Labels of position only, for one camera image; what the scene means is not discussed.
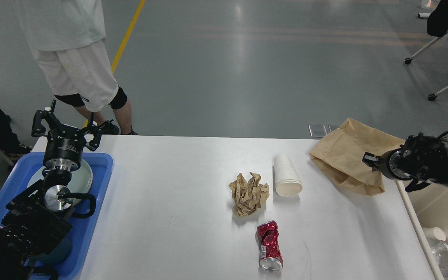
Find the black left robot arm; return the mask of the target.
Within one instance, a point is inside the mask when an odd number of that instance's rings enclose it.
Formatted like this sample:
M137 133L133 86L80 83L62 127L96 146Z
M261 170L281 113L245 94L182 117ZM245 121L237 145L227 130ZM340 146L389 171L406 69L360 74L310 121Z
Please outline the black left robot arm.
M59 278L52 266L26 265L32 256L51 254L72 229L69 217L89 218L95 213L96 197L72 192L67 185L81 167L84 147L95 151L102 132L90 118L82 129L62 124L50 109L37 110L31 135L47 138L43 157L44 177L7 205L0 229L0 280L28 280L33 274Z

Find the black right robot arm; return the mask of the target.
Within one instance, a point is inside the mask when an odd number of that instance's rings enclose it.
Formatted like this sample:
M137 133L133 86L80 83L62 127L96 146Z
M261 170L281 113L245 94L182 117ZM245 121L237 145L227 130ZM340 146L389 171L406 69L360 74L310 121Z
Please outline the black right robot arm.
M362 162L394 181L409 181L407 193L431 184L448 188L448 131L439 136L411 135L399 148L375 156L365 152Z

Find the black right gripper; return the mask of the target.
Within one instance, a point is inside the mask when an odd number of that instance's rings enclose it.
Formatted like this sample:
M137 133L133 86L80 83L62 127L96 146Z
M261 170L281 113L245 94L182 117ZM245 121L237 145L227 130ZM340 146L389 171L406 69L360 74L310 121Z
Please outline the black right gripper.
M391 180L407 180L404 171L396 167L396 160L402 154L402 150L391 150L381 156L365 152L362 162L372 170L379 170L385 177Z

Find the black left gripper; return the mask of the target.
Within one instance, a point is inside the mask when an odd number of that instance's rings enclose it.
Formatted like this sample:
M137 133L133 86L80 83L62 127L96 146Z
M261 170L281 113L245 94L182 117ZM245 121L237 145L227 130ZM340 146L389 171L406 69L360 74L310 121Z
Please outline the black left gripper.
M54 168L73 172L81 167L84 147L90 151L96 151L99 147L102 132L94 125L94 113L91 113L87 125L80 129L80 133L62 130L62 123L54 114L56 102L53 99L48 109L36 111L31 136L47 137L43 166L49 170ZM93 138L86 143L85 135L88 134Z

